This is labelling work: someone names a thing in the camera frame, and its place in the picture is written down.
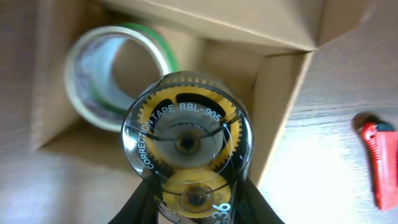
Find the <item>wooden table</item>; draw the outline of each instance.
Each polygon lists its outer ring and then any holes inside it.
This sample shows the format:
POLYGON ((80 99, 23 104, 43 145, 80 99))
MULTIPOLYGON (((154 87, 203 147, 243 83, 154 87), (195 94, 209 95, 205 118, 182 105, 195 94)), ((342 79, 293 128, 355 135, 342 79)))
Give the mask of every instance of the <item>wooden table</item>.
POLYGON ((398 1, 377 1, 358 30, 315 55, 267 173, 263 195, 286 223, 397 223, 374 204, 353 118, 398 126, 398 1))
MULTIPOLYGON (((372 111, 398 126, 398 2, 314 58, 261 189, 286 223, 397 223, 374 205, 351 126, 372 111)), ((0 223, 106 223, 134 189, 123 155, 27 150, 37 1, 0 3, 0 223)))

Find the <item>roll of packing tape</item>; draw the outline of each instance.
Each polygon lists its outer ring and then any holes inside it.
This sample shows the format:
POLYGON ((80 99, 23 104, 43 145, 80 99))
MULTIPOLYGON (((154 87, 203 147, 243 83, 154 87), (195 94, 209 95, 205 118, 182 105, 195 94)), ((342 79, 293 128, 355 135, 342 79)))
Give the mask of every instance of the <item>roll of packing tape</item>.
MULTIPOLYGON (((178 70, 166 41, 150 28, 132 23, 99 27, 85 33, 69 51, 65 65, 67 94, 77 112, 95 126, 114 132, 121 130, 124 115, 135 101, 120 89, 113 74, 114 61, 127 41, 134 41, 149 53, 159 71, 156 79, 178 70)), ((143 60, 140 51, 130 53, 137 55, 125 60, 139 65, 143 60)), ((133 69, 122 75, 135 73, 133 69)), ((127 84, 131 88, 141 87, 138 83, 127 84)))

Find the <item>green tape edge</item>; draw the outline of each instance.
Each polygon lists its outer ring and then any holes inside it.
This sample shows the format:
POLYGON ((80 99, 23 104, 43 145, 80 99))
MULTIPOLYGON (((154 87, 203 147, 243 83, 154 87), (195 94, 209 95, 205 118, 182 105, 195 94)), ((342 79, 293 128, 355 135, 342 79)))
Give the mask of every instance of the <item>green tape edge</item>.
MULTIPOLYGON (((132 22, 125 22, 123 24, 120 24, 119 26, 125 27, 128 29, 133 29, 136 31, 145 32, 146 34, 150 35, 153 39, 158 41, 160 46, 163 48, 163 50, 166 54, 166 57, 169 60, 169 66, 171 66, 172 72, 177 72, 179 70, 178 62, 175 58, 175 55, 173 54, 173 51, 172 51, 170 45, 164 40, 164 38, 161 35, 157 34, 156 32, 154 32, 152 29, 150 29, 148 27, 145 27, 140 24, 135 24, 132 22)), ((99 105, 101 105, 103 108, 110 110, 110 111, 112 111, 118 115, 121 115, 121 116, 124 116, 126 114, 127 110, 113 106, 113 105, 109 104, 106 100, 103 100, 100 93, 96 90, 96 88, 94 86, 91 86, 91 94, 93 95, 94 100, 99 105)))

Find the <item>printed number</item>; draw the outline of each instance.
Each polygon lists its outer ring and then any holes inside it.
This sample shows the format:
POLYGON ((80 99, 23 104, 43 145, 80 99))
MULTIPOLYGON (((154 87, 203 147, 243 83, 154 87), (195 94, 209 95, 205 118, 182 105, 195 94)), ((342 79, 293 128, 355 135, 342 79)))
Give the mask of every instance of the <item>printed number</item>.
POLYGON ((220 121, 220 118, 221 118, 221 115, 218 114, 218 115, 214 118, 214 120, 215 120, 215 121, 220 121))
POLYGON ((210 113, 210 117, 211 117, 211 118, 214 118, 214 117, 216 116, 216 114, 217 114, 217 113, 216 113, 215 111, 212 111, 212 112, 210 113))
POLYGON ((228 203, 222 203, 219 206, 213 205, 213 208, 219 210, 220 212, 213 212, 213 214, 211 214, 211 217, 213 217, 213 218, 221 217, 224 219, 227 219, 229 217, 229 214, 227 211, 229 209, 231 209, 231 206, 228 203))
POLYGON ((207 109, 205 110, 205 115, 210 115, 210 113, 211 113, 211 109, 210 109, 210 108, 207 108, 207 109))
POLYGON ((217 114, 217 112, 212 111, 210 108, 207 108, 205 110, 205 115, 213 118, 215 121, 219 121, 221 118, 221 115, 217 114))
POLYGON ((221 212, 226 212, 231 209, 231 206, 228 203, 222 203, 220 206, 213 205, 213 208, 215 208, 221 212))
POLYGON ((211 215, 211 217, 217 218, 216 215, 217 215, 218 217, 221 217, 221 218, 224 218, 224 219, 227 219, 227 218, 229 217, 228 212, 213 212, 213 214, 211 215))

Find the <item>cardboard box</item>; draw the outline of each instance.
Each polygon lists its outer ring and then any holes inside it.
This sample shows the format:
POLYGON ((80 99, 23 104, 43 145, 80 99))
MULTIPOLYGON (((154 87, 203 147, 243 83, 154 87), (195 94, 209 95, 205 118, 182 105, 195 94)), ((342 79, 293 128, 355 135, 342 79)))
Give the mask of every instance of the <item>cardboard box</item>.
MULTIPOLYGON (((69 48, 90 28, 111 24, 114 13, 109 8, 200 38, 203 49, 197 47, 201 57, 193 57, 195 67, 227 81, 251 114, 255 148, 250 178, 260 187, 312 52, 355 28, 365 6, 363 0, 43 0, 32 149, 74 148, 91 151, 93 156, 102 151, 121 152, 117 134, 81 122, 63 83, 69 48)), ((194 54, 178 51, 178 38, 168 40, 177 54, 194 54)))

